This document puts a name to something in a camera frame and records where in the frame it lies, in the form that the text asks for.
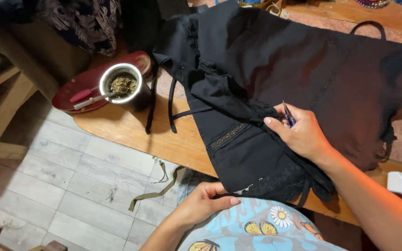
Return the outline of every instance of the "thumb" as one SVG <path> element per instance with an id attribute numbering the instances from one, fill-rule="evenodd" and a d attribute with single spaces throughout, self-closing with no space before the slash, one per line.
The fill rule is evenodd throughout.
<path id="1" fill-rule="evenodd" d="M 215 212 L 231 208 L 241 203 L 238 198 L 233 196 L 221 197 L 219 199 L 211 200 L 211 202 L 212 209 L 215 210 Z"/>
<path id="2" fill-rule="evenodd" d="M 286 141 L 291 130 L 284 127 L 282 122 L 273 117 L 265 117 L 263 121 L 272 131 L 278 134 L 283 141 Z"/>

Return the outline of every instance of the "red tray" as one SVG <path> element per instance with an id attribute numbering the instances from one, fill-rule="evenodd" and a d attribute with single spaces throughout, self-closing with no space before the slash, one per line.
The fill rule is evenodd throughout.
<path id="1" fill-rule="evenodd" d="M 118 64 L 118 63 L 129 63 L 136 66 L 142 75 L 145 75 L 150 71 L 151 68 L 151 61 L 150 57 L 147 53 L 143 51 L 137 51 L 131 54 L 126 55 L 125 57 L 117 60 L 113 60 L 108 64 L 104 64 L 98 68 L 91 69 L 89 71 L 85 71 L 83 73 L 78 74 L 76 77 L 71 79 L 67 82 L 57 94 L 52 99 L 52 105 L 62 111 L 65 112 L 86 112 L 93 109 L 96 109 L 100 106 L 103 106 L 108 101 L 103 99 L 99 100 L 94 104 L 89 106 L 83 107 L 79 110 L 74 109 L 74 105 L 81 103 L 89 98 L 94 98 L 100 96 L 100 90 L 97 88 L 96 90 L 92 91 L 90 95 L 87 97 L 78 100 L 74 103 L 70 102 L 70 99 L 77 93 L 85 89 L 92 89 L 94 87 L 99 86 L 100 78 L 102 77 L 103 73 L 108 70 L 109 67 Z"/>

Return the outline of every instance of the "daisy print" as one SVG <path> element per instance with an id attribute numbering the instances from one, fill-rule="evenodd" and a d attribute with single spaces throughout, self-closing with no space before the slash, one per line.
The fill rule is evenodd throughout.
<path id="1" fill-rule="evenodd" d="M 293 224 L 293 221 L 289 218 L 289 214 L 279 206 L 272 207 L 271 214 L 271 218 L 273 218 L 274 223 L 280 227 L 287 228 Z"/>

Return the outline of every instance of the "olive green ribbon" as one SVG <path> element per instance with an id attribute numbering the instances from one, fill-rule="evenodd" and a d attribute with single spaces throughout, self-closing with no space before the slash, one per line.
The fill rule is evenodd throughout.
<path id="1" fill-rule="evenodd" d="M 166 182 L 166 181 L 168 180 L 168 177 L 167 177 L 167 180 L 166 180 L 166 181 L 163 181 L 163 180 L 165 179 L 165 177 L 167 176 L 167 172 L 165 171 L 165 164 L 164 164 L 164 162 L 159 161 L 159 165 L 161 165 L 162 170 L 164 171 L 164 177 L 162 177 L 162 179 L 159 181 L 159 183 L 160 183 L 160 182 Z M 184 168 L 184 167 L 183 167 L 183 166 L 179 166 L 179 167 L 177 167 L 177 168 L 175 169 L 175 171 L 173 172 L 173 180 L 172 180 L 164 189 L 162 189 L 162 191 L 160 191 L 160 192 L 145 193 L 145 194 L 142 194 L 142 195 L 139 195 L 139 196 L 135 197 L 135 198 L 131 201 L 130 208 L 128 208 L 128 210 L 130 210 L 131 212 L 133 212 L 134 206 L 136 206 L 136 202 L 137 202 L 137 201 L 141 201 L 141 200 L 143 200 L 143 199 L 150 199 L 150 198 L 156 198 L 156 197 L 159 197 L 159 196 L 163 196 L 167 191 L 170 190 L 170 188 L 171 188 L 172 186 L 174 186 L 174 184 L 176 183 L 176 177 L 178 176 L 178 171 L 181 170 L 182 168 Z"/>

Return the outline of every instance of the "scissors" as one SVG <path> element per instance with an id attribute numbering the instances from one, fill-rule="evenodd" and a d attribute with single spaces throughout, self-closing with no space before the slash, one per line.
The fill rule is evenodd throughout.
<path id="1" fill-rule="evenodd" d="M 285 109 L 285 117 L 288 120 L 289 128 L 292 128 L 296 124 L 296 119 L 293 117 L 293 115 L 289 111 L 288 107 L 285 104 L 285 101 L 282 100 L 282 102 L 283 102 L 283 107 Z"/>

